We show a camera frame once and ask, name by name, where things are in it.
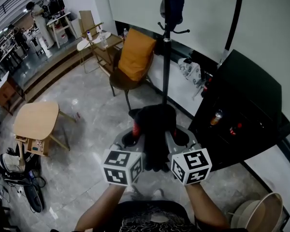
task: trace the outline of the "cube with fiducial markers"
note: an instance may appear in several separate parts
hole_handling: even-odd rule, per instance
[[[211,168],[206,148],[172,155],[171,171],[183,185],[205,180]]]
[[[102,157],[101,170],[106,182],[130,186],[143,171],[142,153],[107,149]]]

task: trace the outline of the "plastic bottle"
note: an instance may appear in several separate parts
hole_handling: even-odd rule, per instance
[[[88,36],[88,39],[89,39],[90,41],[92,41],[92,36],[91,36],[91,33],[90,33],[89,31],[87,31],[87,36]]]
[[[100,39],[101,39],[102,46],[104,48],[107,48],[108,47],[108,43],[106,41],[106,37],[105,37],[104,33],[102,33],[101,31],[100,31]]]
[[[127,31],[127,29],[124,29],[124,37],[125,37],[125,40],[127,39],[127,35],[128,35],[128,31]]]

